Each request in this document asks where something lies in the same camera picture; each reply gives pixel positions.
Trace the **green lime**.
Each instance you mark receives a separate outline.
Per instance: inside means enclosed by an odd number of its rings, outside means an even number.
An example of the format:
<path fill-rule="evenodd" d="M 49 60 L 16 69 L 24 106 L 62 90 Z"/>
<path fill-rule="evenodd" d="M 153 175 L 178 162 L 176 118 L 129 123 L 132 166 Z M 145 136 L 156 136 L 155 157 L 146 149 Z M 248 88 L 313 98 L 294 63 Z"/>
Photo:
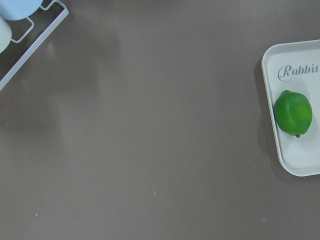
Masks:
<path fill-rule="evenodd" d="M 276 99 L 273 113 L 279 128 L 296 138 L 308 131 L 313 120 L 313 110 L 308 98 L 290 90 L 284 90 Z"/>

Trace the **beige rabbit tray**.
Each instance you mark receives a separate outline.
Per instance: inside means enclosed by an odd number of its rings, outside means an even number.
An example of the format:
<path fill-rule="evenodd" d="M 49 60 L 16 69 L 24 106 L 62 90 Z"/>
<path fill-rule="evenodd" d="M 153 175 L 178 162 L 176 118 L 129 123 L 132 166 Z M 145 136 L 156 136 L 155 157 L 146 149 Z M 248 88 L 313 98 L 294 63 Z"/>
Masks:
<path fill-rule="evenodd" d="M 298 177 L 320 173 L 320 42 L 277 44 L 261 68 L 277 155 Z"/>

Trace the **green cup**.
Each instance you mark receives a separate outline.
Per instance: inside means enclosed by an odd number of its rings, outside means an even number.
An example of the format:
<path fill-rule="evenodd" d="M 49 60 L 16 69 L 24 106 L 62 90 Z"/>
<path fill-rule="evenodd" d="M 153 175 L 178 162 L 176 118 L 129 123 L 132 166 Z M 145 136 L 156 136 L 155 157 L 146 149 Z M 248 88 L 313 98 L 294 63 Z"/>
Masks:
<path fill-rule="evenodd" d="M 9 24 L 0 17 L 0 53 L 2 53 L 10 44 L 12 30 Z"/>

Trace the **blue cup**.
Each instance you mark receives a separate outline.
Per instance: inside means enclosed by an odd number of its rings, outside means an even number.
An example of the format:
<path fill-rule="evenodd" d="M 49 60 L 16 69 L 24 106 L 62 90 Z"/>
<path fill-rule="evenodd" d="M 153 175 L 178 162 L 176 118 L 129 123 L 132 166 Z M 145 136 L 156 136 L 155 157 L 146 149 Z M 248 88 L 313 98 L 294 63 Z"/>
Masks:
<path fill-rule="evenodd" d="M 18 21 L 32 15 L 42 0 L 0 0 L 0 15 L 5 20 Z"/>

